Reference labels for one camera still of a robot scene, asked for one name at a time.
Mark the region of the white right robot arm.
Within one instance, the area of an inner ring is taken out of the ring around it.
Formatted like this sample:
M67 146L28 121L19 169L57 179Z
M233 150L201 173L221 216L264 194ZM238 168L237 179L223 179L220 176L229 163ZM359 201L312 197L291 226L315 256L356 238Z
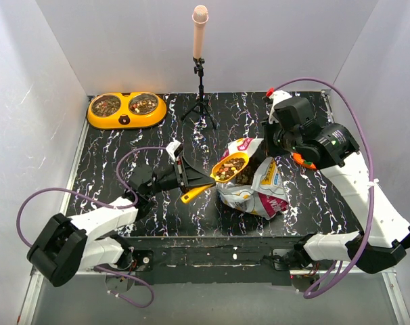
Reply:
M359 145L346 127L338 123L322 127L315 121L290 128L269 121L261 125L263 148L269 156L297 153L309 158L364 227L347 234L308 234L285 255L286 263L310 269L322 260L353 261L364 272L375 274L406 256L410 223L369 178Z

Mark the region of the white cartoon pet food bag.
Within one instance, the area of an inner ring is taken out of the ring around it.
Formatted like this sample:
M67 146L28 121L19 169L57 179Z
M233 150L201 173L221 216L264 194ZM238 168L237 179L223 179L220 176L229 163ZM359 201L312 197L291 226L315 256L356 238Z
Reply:
M227 144L222 159L238 153L248 164L234 178L218 182L219 197L227 206L267 220L288 208L288 198L275 159L267 156L262 138L240 138Z

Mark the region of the yellow plastic food scoop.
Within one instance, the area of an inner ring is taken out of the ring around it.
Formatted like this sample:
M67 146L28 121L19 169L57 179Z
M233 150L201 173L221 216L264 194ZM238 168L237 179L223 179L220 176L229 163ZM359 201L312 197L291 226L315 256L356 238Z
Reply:
M225 157L212 168L210 176L214 179L214 183L188 191L182 195L182 202L187 204L208 188L216 186L218 183L225 183L232 180L247 166L248 162L249 156L244 152L236 152Z

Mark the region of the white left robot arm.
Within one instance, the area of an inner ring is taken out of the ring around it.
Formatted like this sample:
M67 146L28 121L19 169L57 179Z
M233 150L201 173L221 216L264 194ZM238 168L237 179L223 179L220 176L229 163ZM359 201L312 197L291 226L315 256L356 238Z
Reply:
M195 169L183 157L161 172L149 165L138 166L128 181L129 188L108 207L51 217L26 258L54 287L67 283L77 271L99 265L124 271L133 263L133 246L116 235L116 229L144 218L158 193L180 189L193 198L215 184L210 174Z

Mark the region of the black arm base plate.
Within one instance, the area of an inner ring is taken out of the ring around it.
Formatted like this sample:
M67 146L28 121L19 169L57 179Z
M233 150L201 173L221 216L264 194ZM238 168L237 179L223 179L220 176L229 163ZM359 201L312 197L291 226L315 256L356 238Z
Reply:
M290 286L294 279L310 285L329 261L306 267L283 260L299 241L284 236L181 236L122 238L133 246L130 273L149 284L249 284Z

